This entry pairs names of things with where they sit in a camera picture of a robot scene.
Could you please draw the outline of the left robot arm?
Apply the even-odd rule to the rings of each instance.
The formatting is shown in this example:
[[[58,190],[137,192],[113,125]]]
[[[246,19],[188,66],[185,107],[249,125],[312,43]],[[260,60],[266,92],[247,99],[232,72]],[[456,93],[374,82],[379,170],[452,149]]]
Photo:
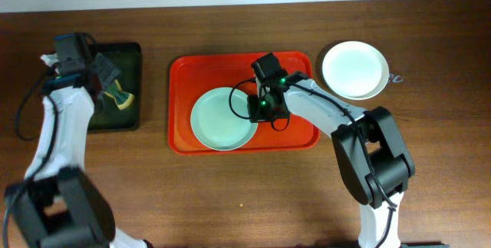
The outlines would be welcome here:
[[[29,247],[141,247],[115,224],[109,203],[85,173],[87,131],[100,95],[119,70],[88,33],[54,38],[55,53],[31,87],[39,89],[44,119],[23,181],[5,189],[2,245],[14,220]]]

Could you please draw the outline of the yellow green sponge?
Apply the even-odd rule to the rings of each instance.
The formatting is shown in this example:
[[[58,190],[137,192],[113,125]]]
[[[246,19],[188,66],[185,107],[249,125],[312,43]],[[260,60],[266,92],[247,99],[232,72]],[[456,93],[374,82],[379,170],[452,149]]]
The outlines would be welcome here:
[[[104,94],[114,100],[120,111],[131,106],[135,99],[134,94],[122,89],[117,79],[105,90]]]

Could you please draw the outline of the light blue plate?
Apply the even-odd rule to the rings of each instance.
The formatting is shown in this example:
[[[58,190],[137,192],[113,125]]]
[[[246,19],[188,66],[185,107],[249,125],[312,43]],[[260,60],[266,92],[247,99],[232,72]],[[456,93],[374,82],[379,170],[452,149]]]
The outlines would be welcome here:
[[[361,100],[374,98],[378,96],[380,93],[382,93],[383,90],[384,90],[383,88],[375,88],[373,90],[370,90],[366,94],[349,94],[349,93],[341,92],[338,95],[349,100],[361,101]]]

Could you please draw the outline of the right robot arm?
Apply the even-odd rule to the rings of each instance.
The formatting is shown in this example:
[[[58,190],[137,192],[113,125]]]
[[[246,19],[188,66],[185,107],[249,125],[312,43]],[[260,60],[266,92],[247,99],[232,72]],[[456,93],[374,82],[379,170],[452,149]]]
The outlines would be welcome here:
[[[341,179],[359,203],[360,247],[400,247],[400,202],[415,174],[414,161],[392,114],[366,110],[321,89],[307,74],[288,73],[268,53],[251,65],[258,93],[248,98],[252,123],[298,116],[327,134]]]

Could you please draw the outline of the white plate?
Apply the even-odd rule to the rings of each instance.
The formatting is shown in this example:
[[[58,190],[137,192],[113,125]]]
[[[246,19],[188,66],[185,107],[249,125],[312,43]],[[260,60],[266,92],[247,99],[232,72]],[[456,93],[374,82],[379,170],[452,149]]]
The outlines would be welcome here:
[[[321,74],[337,95],[341,92],[366,94],[375,88],[385,89],[389,66],[374,46],[361,41],[343,41],[326,52]]]

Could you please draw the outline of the light green plate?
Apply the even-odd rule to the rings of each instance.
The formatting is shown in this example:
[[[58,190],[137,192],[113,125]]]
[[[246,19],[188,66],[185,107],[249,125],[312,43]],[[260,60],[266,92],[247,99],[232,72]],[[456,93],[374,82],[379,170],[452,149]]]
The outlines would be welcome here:
[[[190,115],[192,132],[198,141],[212,150],[238,149],[254,137],[258,125],[237,117],[229,106],[231,87],[214,88],[193,105]]]

